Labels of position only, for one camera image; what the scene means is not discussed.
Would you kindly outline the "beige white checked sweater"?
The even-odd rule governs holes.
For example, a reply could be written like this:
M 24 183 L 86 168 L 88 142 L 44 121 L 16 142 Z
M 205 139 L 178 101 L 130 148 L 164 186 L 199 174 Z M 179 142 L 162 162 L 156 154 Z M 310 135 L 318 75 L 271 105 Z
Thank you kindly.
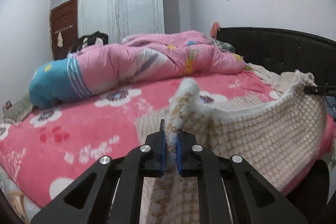
M 197 182 L 177 174 L 176 136 L 185 130 L 216 155 L 239 154 L 283 194 L 333 146 L 335 124 L 325 100 L 303 91 L 310 73 L 286 72 L 279 93 L 252 72 L 169 80 L 149 85 L 155 110 L 137 118 L 140 141 L 165 121 L 167 165 L 163 178 L 147 178 L 141 223 L 198 223 Z

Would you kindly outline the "white fluffy blanket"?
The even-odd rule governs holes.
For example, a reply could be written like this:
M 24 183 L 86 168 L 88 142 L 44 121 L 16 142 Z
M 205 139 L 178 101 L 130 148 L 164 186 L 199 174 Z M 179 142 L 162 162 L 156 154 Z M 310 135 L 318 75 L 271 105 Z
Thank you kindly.
M 271 72 L 261 65 L 248 63 L 249 68 L 256 76 L 258 76 L 266 85 L 269 85 L 278 94 L 284 94 L 291 86 L 295 77 L 294 72 L 282 72 L 280 75 Z

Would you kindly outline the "black bed headboard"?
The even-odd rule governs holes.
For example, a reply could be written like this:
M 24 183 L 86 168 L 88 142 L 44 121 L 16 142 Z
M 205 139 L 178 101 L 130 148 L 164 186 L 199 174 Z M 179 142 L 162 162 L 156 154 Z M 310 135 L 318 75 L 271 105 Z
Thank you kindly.
M 335 41 L 278 28 L 219 28 L 217 39 L 232 45 L 245 62 L 281 74 L 312 73 L 318 86 L 335 86 Z

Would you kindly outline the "patterned mattress side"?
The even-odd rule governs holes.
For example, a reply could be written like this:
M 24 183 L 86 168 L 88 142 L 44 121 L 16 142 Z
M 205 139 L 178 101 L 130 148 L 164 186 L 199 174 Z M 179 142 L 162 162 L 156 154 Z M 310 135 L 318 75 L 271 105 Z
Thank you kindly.
M 10 206 L 24 223 L 30 223 L 33 217 L 41 210 L 34 204 L 13 182 L 6 171 L 1 168 L 1 191 Z

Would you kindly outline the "pink floral bed sheet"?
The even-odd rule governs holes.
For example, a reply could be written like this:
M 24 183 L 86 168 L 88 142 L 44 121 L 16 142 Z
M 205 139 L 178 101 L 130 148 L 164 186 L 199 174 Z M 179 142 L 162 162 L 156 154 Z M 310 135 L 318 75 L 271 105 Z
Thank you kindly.
M 30 200 L 46 206 L 100 157 L 124 157 L 145 143 L 135 122 L 157 108 L 157 99 L 147 100 L 144 92 L 159 82 L 128 84 L 37 109 L 16 125 L 2 123 L 1 168 Z

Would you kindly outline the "grey cloth at bedside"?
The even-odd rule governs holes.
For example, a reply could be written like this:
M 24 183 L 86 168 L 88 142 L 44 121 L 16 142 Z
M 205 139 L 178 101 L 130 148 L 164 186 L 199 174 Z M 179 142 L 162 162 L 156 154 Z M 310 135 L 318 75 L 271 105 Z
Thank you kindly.
M 27 93 L 17 103 L 10 106 L 4 112 L 3 122 L 18 124 L 27 118 L 34 110 L 35 106 L 31 103 L 30 95 Z

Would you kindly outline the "orange cloth on headboard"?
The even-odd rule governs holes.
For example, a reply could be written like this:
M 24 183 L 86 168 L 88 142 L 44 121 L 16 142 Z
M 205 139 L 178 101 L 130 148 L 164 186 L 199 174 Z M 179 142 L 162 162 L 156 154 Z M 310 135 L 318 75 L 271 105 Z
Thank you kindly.
M 219 28 L 220 28 L 220 25 L 219 25 L 218 22 L 215 22 L 215 23 L 212 25 L 212 27 L 211 27 L 211 29 L 210 29 L 210 36 L 211 36 L 212 38 L 214 38 L 214 39 L 217 38 L 217 33 L 218 33 Z

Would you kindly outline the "pink and blue quilt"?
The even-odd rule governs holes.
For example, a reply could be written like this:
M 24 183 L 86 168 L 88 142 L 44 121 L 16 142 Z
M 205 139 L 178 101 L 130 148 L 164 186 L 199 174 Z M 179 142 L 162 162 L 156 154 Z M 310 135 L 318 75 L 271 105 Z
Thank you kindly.
M 197 31 L 137 34 L 121 44 L 88 46 L 42 65 L 32 77 L 29 96 L 34 106 L 46 109 L 127 84 L 197 73 L 235 75 L 245 66 L 242 57 L 221 51 Z

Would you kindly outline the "black bag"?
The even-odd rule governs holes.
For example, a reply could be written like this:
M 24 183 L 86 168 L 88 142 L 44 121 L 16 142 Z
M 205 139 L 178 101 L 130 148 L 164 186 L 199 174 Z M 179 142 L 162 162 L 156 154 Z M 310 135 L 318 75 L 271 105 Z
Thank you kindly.
M 84 35 L 75 40 L 71 44 L 68 53 L 76 53 L 89 46 L 93 46 L 96 44 L 104 46 L 108 43 L 109 43 L 109 36 L 100 31 L 96 31 L 91 35 Z

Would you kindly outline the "brown wooden door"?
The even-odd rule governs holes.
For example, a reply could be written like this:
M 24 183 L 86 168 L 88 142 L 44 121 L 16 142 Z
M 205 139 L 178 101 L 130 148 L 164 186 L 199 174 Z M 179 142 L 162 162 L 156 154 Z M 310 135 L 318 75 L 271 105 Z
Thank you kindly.
M 70 0 L 51 10 L 50 35 L 54 60 L 66 58 L 72 43 L 77 40 L 77 7 L 77 0 Z

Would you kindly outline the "white wardrobe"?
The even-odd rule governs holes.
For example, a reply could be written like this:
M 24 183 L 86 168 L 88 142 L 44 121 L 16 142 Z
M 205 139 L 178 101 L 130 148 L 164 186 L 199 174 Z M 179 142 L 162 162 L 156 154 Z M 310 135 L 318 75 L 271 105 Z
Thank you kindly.
M 110 43 L 165 32 L 163 0 L 78 0 L 77 21 L 79 36 L 100 31 Z

